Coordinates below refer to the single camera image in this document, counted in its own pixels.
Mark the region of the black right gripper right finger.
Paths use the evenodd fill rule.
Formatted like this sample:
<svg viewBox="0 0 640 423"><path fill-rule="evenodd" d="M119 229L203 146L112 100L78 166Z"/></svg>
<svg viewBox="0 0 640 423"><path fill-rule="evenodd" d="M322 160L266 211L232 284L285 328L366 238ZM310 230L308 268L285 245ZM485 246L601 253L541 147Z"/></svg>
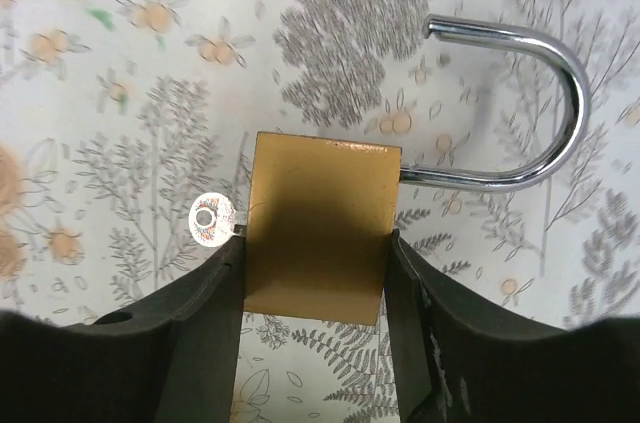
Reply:
<svg viewBox="0 0 640 423"><path fill-rule="evenodd" d="M385 279L403 422L636 422L639 321L564 331L513 313L392 234Z"/></svg>

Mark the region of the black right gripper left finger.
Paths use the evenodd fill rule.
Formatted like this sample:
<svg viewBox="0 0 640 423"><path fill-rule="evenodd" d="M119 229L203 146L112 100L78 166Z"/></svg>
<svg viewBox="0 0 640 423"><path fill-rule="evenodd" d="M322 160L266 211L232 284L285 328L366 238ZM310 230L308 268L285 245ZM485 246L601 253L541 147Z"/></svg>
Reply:
<svg viewBox="0 0 640 423"><path fill-rule="evenodd" d="M4 422L227 422L245 240L91 325L1 313Z"/></svg>

